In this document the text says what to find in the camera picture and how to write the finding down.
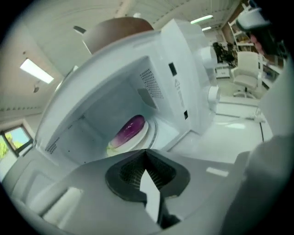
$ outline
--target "window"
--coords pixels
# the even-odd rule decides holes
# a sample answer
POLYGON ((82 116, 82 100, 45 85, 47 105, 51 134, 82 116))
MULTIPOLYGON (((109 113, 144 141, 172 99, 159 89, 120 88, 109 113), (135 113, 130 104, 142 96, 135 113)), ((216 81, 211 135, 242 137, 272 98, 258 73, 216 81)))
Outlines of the window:
POLYGON ((1 132, 0 161, 11 152, 16 157, 24 155, 32 146, 33 139, 23 125, 1 132))

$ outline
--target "white appliance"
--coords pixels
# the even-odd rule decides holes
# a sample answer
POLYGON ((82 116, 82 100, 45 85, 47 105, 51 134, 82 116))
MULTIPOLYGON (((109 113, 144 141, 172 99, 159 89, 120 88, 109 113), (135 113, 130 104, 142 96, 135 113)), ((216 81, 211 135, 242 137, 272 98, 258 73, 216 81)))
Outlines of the white appliance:
POLYGON ((44 112, 35 147, 74 169, 107 156, 120 128, 141 114, 141 148, 168 151, 211 125, 220 98, 215 51, 198 25, 171 20, 103 48, 64 81, 44 112))

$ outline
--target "ceiling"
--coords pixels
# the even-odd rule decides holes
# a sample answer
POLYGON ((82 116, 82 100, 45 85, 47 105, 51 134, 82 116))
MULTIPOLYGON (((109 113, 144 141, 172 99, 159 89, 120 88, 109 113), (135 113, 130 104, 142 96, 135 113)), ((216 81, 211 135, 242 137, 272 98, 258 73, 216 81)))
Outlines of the ceiling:
POLYGON ((219 27, 240 0, 42 0, 28 9, 11 28, 0 51, 0 121, 44 110, 57 85, 74 66, 90 58, 77 25, 89 29, 98 23, 141 13, 155 29, 170 19, 192 21, 213 14, 201 27, 219 27), (29 57, 55 79, 46 84, 21 71, 29 57), (34 85, 40 87, 33 93, 34 85))

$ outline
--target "white chair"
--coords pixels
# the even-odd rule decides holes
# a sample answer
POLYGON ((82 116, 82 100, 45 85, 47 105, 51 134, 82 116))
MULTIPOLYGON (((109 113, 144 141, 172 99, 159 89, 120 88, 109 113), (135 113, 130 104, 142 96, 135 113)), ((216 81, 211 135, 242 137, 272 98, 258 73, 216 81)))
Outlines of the white chair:
POLYGON ((234 96, 243 95, 245 98, 256 99, 250 91, 262 86, 262 65, 259 68, 259 54, 249 51, 238 52, 238 67, 231 70, 234 83, 245 87, 244 91, 234 93, 234 96))

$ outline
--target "purple food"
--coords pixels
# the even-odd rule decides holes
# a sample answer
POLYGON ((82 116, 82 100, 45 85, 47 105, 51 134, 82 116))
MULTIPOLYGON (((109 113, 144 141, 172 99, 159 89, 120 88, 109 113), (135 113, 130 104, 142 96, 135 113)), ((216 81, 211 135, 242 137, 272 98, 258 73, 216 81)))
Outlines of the purple food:
POLYGON ((133 116, 109 143, 109 147, 117 148, 138 134, 144 127, 145 119, 142 115, 133 116))

